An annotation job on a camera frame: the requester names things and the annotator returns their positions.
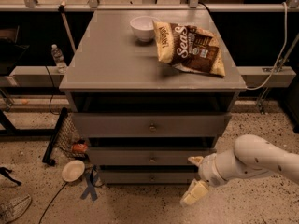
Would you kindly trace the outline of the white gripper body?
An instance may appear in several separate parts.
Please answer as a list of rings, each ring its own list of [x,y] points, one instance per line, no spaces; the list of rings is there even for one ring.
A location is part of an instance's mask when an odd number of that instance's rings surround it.
[[[216,153],[205,156],[198,168],[200,178],[211,187],[219,187],[227,183],[216,167],[216,157]]]

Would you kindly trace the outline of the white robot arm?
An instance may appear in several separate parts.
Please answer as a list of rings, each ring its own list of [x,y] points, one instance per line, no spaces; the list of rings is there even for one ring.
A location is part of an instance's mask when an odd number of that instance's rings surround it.
[[[208,194],[210,187],[237,178],[255,179],[277,173],[299,184],[299,155],[253,134],[239,136],[233,147],[222,153],[189,157],[188,161],[198,168],[199,179],[194,179],[182,196],[182,206],[196,203]]]

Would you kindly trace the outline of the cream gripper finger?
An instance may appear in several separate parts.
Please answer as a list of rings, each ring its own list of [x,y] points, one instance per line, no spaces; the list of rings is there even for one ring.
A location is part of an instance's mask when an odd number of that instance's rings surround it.
[[[202,156],[195,156],[195,157],[189,157],[189,158],[188,158],[188,161],[189,161],[190,163],[192,163],[193,165],[199,167],[200,164],[202,163],[203,159],[204,159],[204,158],[203,158]]]
[[[192,205],[207,195],[209,192],[209,185],[203,180],[194,179],[189,185],[188,190],[180,199],[180,204],[185,207]]]

